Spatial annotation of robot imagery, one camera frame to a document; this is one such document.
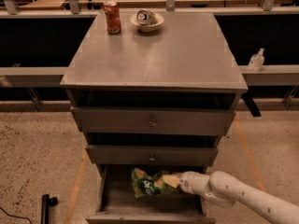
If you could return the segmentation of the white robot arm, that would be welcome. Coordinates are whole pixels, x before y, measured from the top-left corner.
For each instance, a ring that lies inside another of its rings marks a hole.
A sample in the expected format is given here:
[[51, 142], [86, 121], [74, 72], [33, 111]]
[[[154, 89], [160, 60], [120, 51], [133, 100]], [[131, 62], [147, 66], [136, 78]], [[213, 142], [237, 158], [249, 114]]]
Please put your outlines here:
[[299, 206], [249, 186], [222, 171], [204, 175], [196, 172], [163, 175], [173, 188], [200, 195], [222, 208], [240, 202], [271, 224], [299, 224]]

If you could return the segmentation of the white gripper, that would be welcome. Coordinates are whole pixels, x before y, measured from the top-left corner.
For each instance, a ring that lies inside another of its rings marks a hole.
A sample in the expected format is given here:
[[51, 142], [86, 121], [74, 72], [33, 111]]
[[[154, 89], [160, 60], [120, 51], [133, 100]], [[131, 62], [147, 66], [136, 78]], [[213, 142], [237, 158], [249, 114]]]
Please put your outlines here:
[[211, 191], [209, 176], [196, 172], [163, 175], [163, 182], [173, 188], [180, 188], [189, 194], [206, 195]]

